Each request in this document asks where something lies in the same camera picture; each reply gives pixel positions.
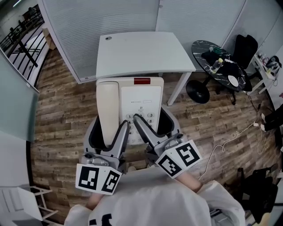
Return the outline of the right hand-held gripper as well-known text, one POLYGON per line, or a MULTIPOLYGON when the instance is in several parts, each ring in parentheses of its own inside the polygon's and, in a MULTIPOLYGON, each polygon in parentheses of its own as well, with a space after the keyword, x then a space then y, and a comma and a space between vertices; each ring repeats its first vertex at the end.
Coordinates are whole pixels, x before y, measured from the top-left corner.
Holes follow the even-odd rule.
POLYGON ((157 133, 137 113, 134 114, 133 121, 142 140, 147 144, 149 160, 163 169, 169 177, 176 178, 202 161, 194 141, 179 133, 180 124, 166 106, 161 106, 157 133))

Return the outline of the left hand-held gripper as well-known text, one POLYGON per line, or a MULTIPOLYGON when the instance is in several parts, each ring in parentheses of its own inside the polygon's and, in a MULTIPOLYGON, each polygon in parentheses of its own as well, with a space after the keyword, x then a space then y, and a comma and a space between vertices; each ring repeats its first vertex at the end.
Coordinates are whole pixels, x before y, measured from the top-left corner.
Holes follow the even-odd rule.
POLYGON ((84 154, 76 166, 76 188, 103 195, 112 195, 121 176, 126 173, 126 161, 120 159, 126 150, 130 126, 124 120, 111 145, 106 148, 99 116, 90 123, 84 136, 84 154))

